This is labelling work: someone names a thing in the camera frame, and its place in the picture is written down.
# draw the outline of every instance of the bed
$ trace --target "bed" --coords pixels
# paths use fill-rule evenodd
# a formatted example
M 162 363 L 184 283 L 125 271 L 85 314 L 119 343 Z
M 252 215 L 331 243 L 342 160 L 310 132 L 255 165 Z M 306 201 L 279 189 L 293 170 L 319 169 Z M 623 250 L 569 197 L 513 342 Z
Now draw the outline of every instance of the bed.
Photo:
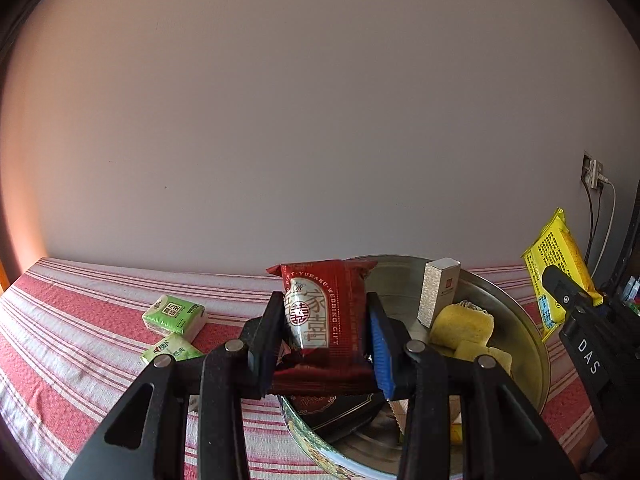
M 473 269 L 540 321 L 521 266 Z M 208 321 L 193 344 L 206 352 L 260 316 L 277 278 L 127 269 L 43 258 L 0 297 L 2 449 L 25 478 L 57 480 L 133 379 L 140 353 L 160 339 L 141 315 L 160 294 L 204 304 Z M 543 413 L 569 451 L 593 413 L 557 336 L 548 341 L 552 386 Z M 273 396 L 244 400 L 252 478 L 331 479 L 289 436 Z M 188 417 L 185 478 L 196 474 L 197 415 Z

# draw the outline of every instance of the white cable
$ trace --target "white cable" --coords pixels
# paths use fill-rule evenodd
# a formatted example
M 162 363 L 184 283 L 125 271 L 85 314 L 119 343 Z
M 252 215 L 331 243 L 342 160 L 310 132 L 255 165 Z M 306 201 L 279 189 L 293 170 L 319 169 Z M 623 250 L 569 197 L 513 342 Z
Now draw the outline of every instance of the white cable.
M 605 176 L 599 175 L 598 179 L 611 186 L 611 189 L 613 190 L 613 207 L 611 208 L 611 218 L 609 219 L 609 227 L 607 228 L 607 234 L 604 237 L 604 243 L 602 244 L 602 248 L 600 250 L 600 256 L 598 256 L 598 261 L 596 262 L 596 266 L 593 267 L 593 272 L 591 273 L 591 277 L 593 277 L 593 275 L 596 273 L 596 270 L 598 270 L 598 265 L 600 264 L 600 260 L 602 259 L 602 255 L 604 254 L 604 249 L 607 247 L 607 242 L 609 241 L 609 233 L 611 232 L 611 225 L 613 224 L 613 215 L 616 212 L 616 187 Z

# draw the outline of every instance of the white wall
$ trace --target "white wall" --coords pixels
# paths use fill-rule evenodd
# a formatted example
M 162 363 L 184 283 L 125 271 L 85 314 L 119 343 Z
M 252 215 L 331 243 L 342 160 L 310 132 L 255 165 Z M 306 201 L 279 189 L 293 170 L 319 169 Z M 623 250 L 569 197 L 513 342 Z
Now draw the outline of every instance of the white wall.
M 24 266 L 500 264 L 556 206 L 585 246 L 587 150 L 618 189 L 607 270 L 639 103 L 604 0 L 44 0 L 5 83 L 2 199 Z M 607 189 L 602 233 L 609 211 Z

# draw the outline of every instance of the cake piece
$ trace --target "cake piece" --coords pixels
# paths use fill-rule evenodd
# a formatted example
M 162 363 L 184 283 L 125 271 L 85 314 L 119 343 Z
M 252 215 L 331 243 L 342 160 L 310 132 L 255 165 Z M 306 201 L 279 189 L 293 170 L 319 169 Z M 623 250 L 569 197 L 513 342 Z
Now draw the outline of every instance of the cake piece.
M 461 341 L 486 346 L 493 332 L 494 316 L 454 303 L 443 308 L 433 321 L 429 343 L 453 350 Z
M 500 366 L 504 368 L 504 370 L 511 375 L 511 363 L 513 362 L 513 357 L 508 352 L 504 350 L 500 350 L 499 348 L 494 348 L 489 346 L 489 355 L 493 357 L 496 361 L 500 363 Z
M 479 355 L 484 354 L 491 355 L 489 354 L 489 349 L 486 346 L 478 343 L 472 343 L 471 341 L 460 341 L 453 357 L 464 361 L 473 361 Z

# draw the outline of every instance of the dark red package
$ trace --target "dark red package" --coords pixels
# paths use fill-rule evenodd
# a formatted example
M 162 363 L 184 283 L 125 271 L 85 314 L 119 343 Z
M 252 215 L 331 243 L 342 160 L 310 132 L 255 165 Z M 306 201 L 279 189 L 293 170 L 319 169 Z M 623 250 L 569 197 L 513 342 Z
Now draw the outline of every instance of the dark red package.
M 347 394 L 375 391 L 365 357 L 367 260 L 327 260 L 267 269 L 281 276 L 291 353 L 276 368 L 272 391 Z

